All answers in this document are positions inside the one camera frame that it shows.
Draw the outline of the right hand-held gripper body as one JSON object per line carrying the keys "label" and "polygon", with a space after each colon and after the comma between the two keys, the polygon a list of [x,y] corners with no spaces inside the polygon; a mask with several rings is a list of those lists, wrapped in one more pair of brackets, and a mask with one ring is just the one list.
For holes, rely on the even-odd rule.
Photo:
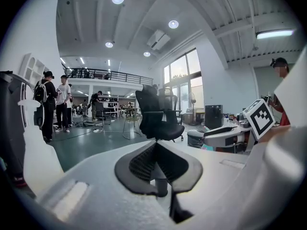
{"label": "right hand-held gripper body", "polygon": [[257,99],[236,116],[231,126],[232,134],[225,139],[225,146],[251,151],[274,124],[275,119],[267,102]]}

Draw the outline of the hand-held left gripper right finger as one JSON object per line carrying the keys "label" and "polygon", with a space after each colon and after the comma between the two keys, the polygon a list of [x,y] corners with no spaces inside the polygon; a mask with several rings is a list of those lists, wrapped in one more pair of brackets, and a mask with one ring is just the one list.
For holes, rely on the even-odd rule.
{"label": "hand-held left gripper right finger", "polygon": [[178,193],[172,206],[179,211],[180,224],[239,224],[247,213],[243,204],[250,157],[242,154],[181,147],[177,143],[157,143],[181,157],[192,157],[202,166],[202,174],[193,188]]}

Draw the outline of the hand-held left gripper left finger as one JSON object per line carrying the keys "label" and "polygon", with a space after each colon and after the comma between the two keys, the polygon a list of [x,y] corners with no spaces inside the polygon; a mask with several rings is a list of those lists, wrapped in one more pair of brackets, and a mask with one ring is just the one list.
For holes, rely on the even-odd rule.
{"label": "hand-held left gripper left finger", "polygon": [[149,142],[99,153],[78,163],[37,196],[52,229],[171,230],[173,221],[153,195],[133,194],[115,176],[116,162]]}

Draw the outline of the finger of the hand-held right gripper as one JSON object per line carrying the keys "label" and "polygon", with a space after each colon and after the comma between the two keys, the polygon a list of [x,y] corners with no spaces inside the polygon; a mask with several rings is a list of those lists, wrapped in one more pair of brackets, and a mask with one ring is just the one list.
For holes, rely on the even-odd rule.
{"label": "finger of the hand-held right gripper", "polygon": [[223,126],[207,131],[203,143],[211,147],[232,147],[237,142],[238,127]]}

